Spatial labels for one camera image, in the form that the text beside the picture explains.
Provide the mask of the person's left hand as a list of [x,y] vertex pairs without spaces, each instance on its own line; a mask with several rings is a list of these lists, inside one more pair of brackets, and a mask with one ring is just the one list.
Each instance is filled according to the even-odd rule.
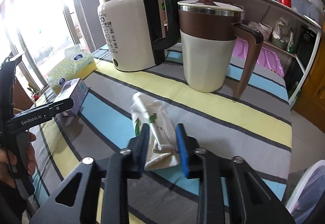
[[[36,140],[36,135],[32,132],[29,132],[29,145],[26,151],[26,162],[28,166],[28,174],[33,175],[36,168],[36,160],[35,160],[35,150],[33,145],[31,144]],[[9,185],[12,188],[16,188],[15,180],[9,173],[8,166],[16,165],[17,158],[16,156],[6,148],[1,147],[1,182]]]

